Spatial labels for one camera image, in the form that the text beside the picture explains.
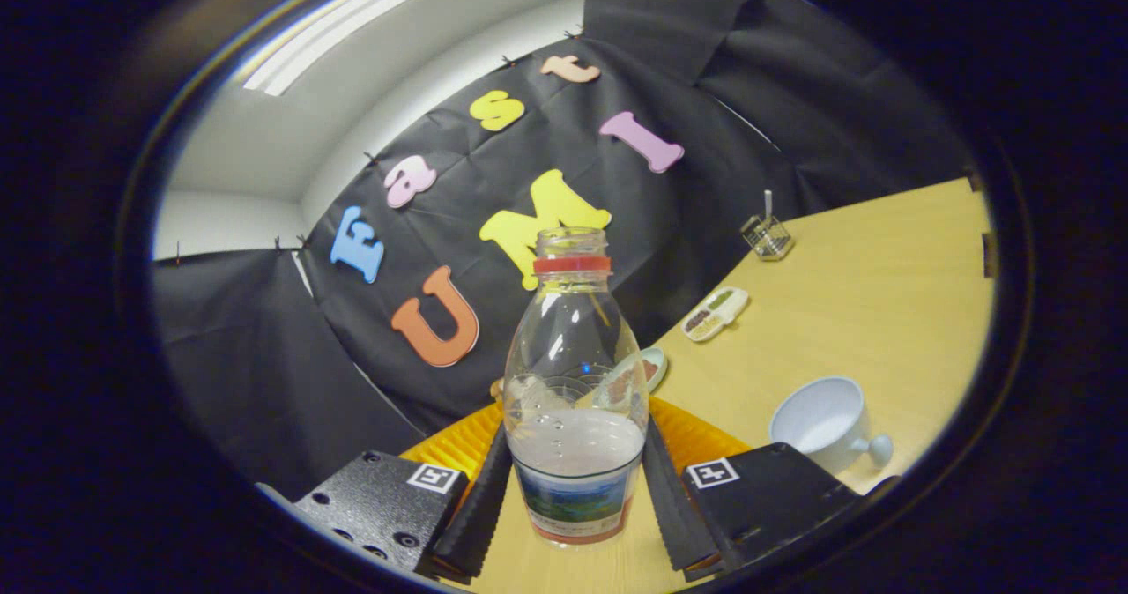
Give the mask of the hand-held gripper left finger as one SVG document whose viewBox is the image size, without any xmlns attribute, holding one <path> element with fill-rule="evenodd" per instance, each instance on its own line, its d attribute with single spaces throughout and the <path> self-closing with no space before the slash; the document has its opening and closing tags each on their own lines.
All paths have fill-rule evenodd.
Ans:
<svg viewBox="0 0 1128 594">
<path fill-rule="evenodd" d="M 399 455 L 364 450 L 293 506 L 367 557 L 470 583 L 485 566 L 511 462 L 494 404 Z"/>
</svg>

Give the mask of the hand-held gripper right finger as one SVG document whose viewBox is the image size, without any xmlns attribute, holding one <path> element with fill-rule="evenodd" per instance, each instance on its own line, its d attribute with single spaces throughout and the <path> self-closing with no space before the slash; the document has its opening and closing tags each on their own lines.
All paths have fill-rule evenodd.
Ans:
<svg viewBox="0 0 1128 594">
<path fill-rule="evenodd" d="M 796 449 L 749 447 L 659 397 L 643 470 L 666 555 L 689 582 L 784 561 L 863 500 Z"/>
</svg>

